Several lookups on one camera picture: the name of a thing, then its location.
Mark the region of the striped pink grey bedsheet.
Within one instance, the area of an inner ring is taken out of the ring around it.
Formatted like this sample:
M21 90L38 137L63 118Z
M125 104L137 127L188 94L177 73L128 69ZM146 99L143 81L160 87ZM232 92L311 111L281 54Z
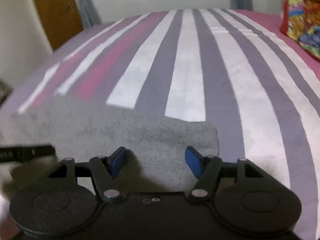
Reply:
M217 129L227 161L246 157L302 201L296 232L319 236L319 64L249 11L133 16L65 43L1 107L54 98L132 109Z

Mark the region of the grey curtain left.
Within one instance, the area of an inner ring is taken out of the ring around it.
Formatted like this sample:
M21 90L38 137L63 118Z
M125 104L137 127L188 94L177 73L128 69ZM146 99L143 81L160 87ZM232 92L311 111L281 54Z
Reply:
M76 4L84 29L101 24L100 16L92 0L76 0Z

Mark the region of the grey sweat pants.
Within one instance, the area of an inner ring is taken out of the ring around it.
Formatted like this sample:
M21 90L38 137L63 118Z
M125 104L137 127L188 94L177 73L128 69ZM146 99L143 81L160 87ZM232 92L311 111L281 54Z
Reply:
M123 146L128 162L117 177L121 191L188 191L195 178L184 160L188 146L202 155L217 156L216 128L132 109L97 106L70 96L54 98L24 113L1 111L1 145L50 143L56 154L25 164L1 165L1 195L35 181L60 160L87 162L111 155Z

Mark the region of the brown wooden door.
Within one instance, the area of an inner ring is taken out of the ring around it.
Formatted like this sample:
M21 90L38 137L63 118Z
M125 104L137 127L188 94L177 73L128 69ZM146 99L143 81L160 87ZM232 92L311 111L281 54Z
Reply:
M75 0L34 0L53 50L84 30Z

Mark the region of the colourful patterned blanket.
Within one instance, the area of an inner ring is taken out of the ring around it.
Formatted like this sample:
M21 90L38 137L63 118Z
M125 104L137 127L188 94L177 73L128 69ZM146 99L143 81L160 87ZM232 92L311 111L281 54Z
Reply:
M319 60L319 0L284 0L280 32Z

